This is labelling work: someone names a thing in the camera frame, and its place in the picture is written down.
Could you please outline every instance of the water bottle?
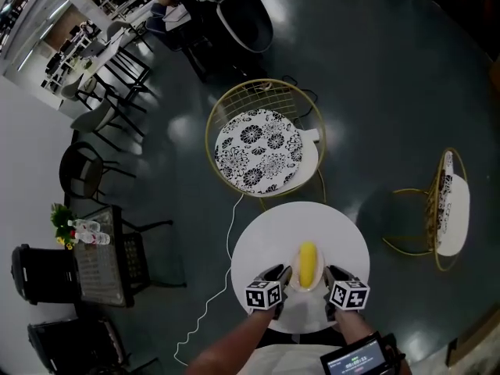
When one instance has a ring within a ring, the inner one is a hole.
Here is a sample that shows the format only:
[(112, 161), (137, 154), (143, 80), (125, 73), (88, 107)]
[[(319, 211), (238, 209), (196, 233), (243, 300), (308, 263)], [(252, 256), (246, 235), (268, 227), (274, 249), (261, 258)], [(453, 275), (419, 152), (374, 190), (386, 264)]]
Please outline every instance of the water bottle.
[(68, 225), (75, 228), (77, 232), (81, 234), (83, 232), (99, 232), (101, 230), (101, 224), (95, 221), (88, 220), (69, 220)]
[(90, 245), (109, 245), (111, 237), (103, 232), (75, 232), (75, 239)]

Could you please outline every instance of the green plant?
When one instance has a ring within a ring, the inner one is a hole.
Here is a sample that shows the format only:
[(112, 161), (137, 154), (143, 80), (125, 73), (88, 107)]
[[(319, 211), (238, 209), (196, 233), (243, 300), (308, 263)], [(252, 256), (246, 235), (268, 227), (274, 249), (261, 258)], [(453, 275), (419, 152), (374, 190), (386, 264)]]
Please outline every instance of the green plant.
[(74, 220), (75, 216), (70, 209), (62, 204), (52, 204), (50, 220), (55, 227), (55, 238), (62, 245), (72, 244), (71, 231), (73, 227), (68, 225), (69, 220)]

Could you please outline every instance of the mango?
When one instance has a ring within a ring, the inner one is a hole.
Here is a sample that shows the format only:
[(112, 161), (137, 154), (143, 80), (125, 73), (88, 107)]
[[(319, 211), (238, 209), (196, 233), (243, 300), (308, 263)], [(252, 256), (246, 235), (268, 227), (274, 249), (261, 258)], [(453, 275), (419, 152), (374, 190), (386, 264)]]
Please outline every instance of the mango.
[(306, 241), (300, 246), (300, 273), (299, 282), (303, 288), (308, 288), (314, 281), (316, 272), (316, 245)]

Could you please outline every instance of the white shirt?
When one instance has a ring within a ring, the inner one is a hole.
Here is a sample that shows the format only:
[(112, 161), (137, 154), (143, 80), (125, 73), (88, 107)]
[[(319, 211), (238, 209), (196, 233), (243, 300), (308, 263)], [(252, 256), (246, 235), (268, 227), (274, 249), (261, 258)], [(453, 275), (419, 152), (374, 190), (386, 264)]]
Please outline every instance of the white shirt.
[(325, 375), (320, 357), (339, 347), (271, 345), (257, 348), (238, 375)]

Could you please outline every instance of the wrist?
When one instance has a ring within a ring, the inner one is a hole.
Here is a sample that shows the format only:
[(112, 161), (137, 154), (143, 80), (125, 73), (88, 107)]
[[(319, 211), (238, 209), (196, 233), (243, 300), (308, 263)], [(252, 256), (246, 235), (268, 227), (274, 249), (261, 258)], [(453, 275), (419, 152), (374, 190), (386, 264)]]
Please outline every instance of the wrist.
[(343, 318), (349, 318), (349, 317), (357, 317), (359, 316), (359, 313), (357, 311), (344, 311), (343, 309), (335, 309), (335, 320), (339, 321)]
[(250, 316), (260, 317), (260, 318), (273, 318), (274, 312), (276, 311), (276, 306), (271, 307), (270, 309), (254, 309), (253, 313)]

